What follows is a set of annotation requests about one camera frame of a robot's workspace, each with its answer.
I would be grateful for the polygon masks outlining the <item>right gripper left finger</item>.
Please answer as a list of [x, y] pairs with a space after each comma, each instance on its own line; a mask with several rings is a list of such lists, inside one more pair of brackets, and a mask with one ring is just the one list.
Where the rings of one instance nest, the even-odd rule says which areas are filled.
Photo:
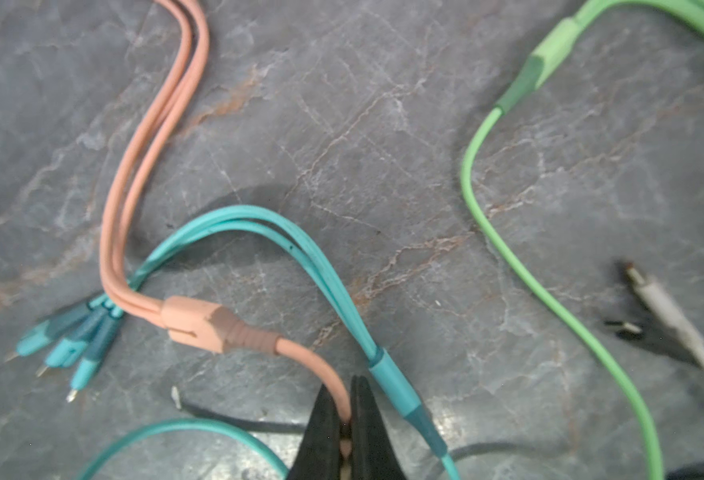
[[342, 454], [342, 423], [335, 401], [326, 386], [316, 397], [287, 480], [339, 480]]

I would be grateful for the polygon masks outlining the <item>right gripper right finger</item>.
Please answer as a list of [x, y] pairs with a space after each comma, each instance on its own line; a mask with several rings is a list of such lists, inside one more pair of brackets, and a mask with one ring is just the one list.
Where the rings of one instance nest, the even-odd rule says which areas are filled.
[[369, 381], [354, 376], [351, 386], [351, 478], [406, 480]]

